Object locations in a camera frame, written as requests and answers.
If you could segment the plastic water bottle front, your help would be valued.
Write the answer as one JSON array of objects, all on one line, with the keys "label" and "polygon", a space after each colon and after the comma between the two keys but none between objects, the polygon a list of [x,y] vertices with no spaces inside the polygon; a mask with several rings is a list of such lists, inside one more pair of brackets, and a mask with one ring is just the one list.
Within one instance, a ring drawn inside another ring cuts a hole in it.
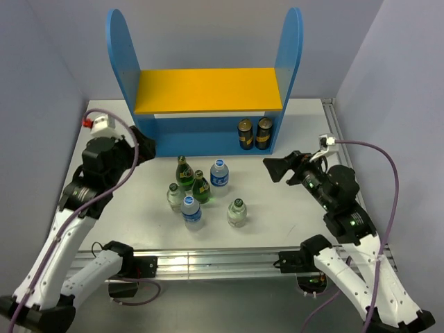
[{"label": "plastic water bottle front", "polygon": [[188,230],[198,231],[203,227],[200,203],[193,196],[184,197],[180,211]]}]

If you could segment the clear glass bottle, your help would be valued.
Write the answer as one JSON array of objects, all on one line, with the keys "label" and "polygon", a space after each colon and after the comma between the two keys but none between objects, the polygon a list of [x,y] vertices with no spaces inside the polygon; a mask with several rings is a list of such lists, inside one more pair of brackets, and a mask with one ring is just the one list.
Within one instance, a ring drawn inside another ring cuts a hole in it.
[{"label": "clear glass bottle", "polygon": [[166,193],[166,198],[169,202],[170,208],[174,212],[180,213],[181,205],[185,196],[185,191],[178,184],[173,182],[169,185],[168,191]]},{"label": "clear glass bottle", "polygon": [[241,198],[236,198],[228,206],[228,223],[234,228],[242,228],[246,224],[247,207]]}]

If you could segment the green glass bottle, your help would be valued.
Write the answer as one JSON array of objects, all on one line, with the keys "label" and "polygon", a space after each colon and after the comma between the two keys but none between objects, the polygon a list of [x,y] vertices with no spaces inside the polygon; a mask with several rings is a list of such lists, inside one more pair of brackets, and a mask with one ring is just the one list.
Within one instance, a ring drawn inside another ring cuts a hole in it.
[{"label": "green glass bottle", "polygon": [[210,200],[211,189],[210,184],[204,178],[201,170],[195,171],[195,181],[192,186],[192,196],[200,203],[205,204]]},{"label": "green glass bottle", "polygon": [[178,166],[176,168],[176,181],[185,191],[189,191],[191,190],[195,181],[194,171],[187,163],[184,155],[178,156],[177,161]]}]

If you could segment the plastic water bottle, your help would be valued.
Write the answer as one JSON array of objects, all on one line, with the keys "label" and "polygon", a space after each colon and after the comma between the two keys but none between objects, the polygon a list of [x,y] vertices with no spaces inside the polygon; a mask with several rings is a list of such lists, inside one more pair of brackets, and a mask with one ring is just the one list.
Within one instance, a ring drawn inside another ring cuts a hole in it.
[{"label": "plastic water bottle", "polygon": [[200,203],[193,196],[184,197],[180,211],[188,230],[198,231],[203,227]]},{"label": "plastic water bottle", "polygon": [[224,197],[228,193],[229,168],[224,160],[217,159],[210,169],[210,184],[212,194],[218,198]]}]

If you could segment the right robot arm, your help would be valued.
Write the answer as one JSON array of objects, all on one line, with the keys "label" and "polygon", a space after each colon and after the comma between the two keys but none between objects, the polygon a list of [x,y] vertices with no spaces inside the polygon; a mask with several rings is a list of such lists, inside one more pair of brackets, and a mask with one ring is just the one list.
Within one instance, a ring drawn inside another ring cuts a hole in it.
[{"label": "right robot arm", "polygon": [[422,332],[435,324],[431,312],[411,299],[387,257],[379,253],[382,243],[357,201],[359,185],[353,169],[338,164],[325,171],[311,154],[300,151],[265,158],[263,163],[273,182],[293,171],[286,183],[302,185],[325,210],[327,229],[358,270],[348,266],[321,234],[301,243],[295,263],[326,274],[359,312],[365,332]]}]

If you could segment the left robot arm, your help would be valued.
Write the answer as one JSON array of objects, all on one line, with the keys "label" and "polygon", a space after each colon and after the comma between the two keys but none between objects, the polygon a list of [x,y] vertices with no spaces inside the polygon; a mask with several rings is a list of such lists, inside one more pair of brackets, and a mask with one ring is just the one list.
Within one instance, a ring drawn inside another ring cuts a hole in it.
[{"label": "left robot arm", "polygon": [[1,297],[1,315],[32,332],[66,332],[82,302],[108,278],[138,274],[131,246],[110,241],[93,262],[67,277],[80,245],[113,198],[113,187],[133,166],[155,157],[155,141],[130,127],[124,136],[95,137],[63,189],[53,225],[32,269],[11,296]]}]

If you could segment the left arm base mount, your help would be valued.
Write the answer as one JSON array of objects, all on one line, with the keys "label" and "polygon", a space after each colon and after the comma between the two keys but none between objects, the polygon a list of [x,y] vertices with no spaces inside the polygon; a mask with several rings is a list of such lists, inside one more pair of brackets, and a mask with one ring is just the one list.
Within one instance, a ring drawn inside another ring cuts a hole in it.
[{"label": "left arm base mount", "polygon": [[[119,273],[116,278],[154,278],[157,271],[157,257],[156,256],[137,256],[134,257],[132,266],[126,273]],[[111,298],[133,298],[138,292],[139,282],[109,282],[108,295]]]}]

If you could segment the green glass bottle front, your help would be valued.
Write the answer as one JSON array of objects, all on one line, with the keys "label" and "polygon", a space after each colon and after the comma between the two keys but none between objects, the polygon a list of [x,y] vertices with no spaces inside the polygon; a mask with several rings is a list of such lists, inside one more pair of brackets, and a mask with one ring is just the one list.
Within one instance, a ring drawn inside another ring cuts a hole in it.
[{"label": "green glass bottle front", "polygon": [[201,170],[195,171],[195,181],[192,186],[192,196],[200,203],[205,204],[210,200],[211,189],[210,184],[204,178]]}]

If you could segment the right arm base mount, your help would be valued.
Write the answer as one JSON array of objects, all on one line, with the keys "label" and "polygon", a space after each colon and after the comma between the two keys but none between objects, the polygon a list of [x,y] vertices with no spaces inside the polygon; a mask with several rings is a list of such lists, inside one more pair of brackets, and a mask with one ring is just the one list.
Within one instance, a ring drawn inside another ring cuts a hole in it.
[{"label": "right arm base mount", "polygon": [[327,289],[326,275],[314,266],[303,250],[279,252],[273,267],[281,274],[294,274],[296,286],[303,296],[315,298]]}]

